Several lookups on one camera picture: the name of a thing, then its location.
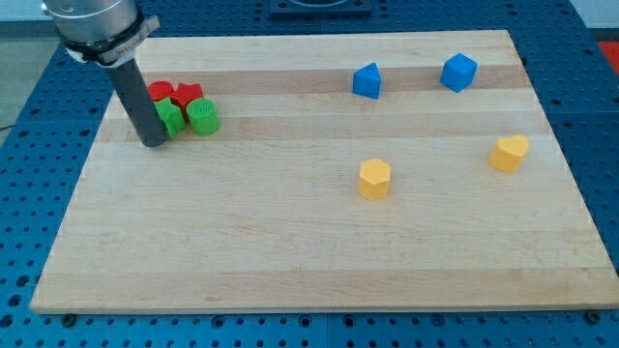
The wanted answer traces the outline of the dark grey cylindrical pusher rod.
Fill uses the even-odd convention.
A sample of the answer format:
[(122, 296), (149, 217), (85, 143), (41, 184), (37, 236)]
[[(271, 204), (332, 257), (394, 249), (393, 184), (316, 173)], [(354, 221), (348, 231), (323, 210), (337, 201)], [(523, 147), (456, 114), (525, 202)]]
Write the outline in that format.
[(149, 148), (163, 145), (168, 139), (167, 130), (135, 60), (109, 68), (107, 74), (140, 142)]

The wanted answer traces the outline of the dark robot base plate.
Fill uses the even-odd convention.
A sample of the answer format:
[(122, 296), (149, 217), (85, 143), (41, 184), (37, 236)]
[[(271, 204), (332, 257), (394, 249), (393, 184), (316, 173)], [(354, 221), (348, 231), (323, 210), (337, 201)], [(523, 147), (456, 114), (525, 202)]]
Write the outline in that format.
[(368, 15), (372, 0), (268, 0), (270, 17), (293, 15)]

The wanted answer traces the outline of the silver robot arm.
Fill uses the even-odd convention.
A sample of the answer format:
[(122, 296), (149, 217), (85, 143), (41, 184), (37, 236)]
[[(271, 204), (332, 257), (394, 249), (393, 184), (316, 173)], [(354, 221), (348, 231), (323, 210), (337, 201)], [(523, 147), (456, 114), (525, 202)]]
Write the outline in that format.
[(67, 52), (78, 62), (94, 62), (107, 70), (141, 143), (158, 147), (168, 139), (136, 63), (137, 48), (160, 28), (133, 0), (44, 0)]

